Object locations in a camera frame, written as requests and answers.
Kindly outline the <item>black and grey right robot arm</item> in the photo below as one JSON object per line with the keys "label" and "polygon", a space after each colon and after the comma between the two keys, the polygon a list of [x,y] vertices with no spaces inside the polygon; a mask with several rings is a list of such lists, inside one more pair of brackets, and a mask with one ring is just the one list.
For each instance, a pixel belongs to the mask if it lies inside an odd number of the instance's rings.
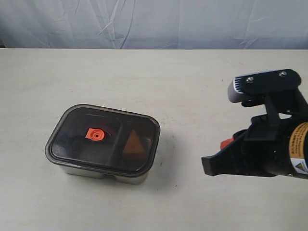
{"label": "black and grey right robot arm", "polygon": [[201,158],[209,176],[288,176],[308,178],[308,118],[280,119],[270,126],[265,116],[221,143],[220,151]]}

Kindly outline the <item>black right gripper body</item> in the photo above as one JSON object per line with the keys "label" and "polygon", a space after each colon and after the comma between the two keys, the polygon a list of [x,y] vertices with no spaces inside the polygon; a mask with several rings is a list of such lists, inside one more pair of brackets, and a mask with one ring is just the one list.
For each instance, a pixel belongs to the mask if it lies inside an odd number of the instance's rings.
{"label": "black right gripper body", "polygon": [[218,153],[202,157],[204,173],[209,176],[239,175],[254,177],[295,177],[288,154],[288,139],[296,116],[288,114],[271,127],[267,115],[255,116],[252,124],[233,135],[233,141]]}

